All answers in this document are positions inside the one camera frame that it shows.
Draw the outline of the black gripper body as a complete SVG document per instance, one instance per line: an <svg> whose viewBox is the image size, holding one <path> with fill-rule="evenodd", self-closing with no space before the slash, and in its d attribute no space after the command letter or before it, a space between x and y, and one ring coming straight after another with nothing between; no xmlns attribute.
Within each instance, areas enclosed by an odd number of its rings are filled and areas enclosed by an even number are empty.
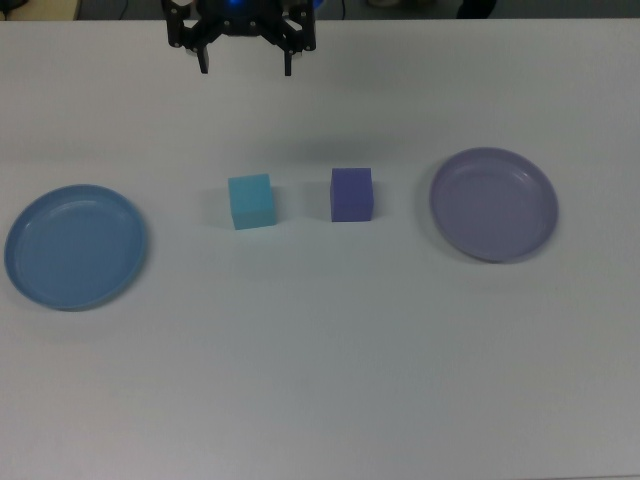
<svg viewBox="0 0 640 480"><path fill-rule="evenodd" d="M197 22L197 30L205 35L253 37L266 35L282 37L287 31L282 13L278 10L260 12L215 12L203 14Z"/></svg>

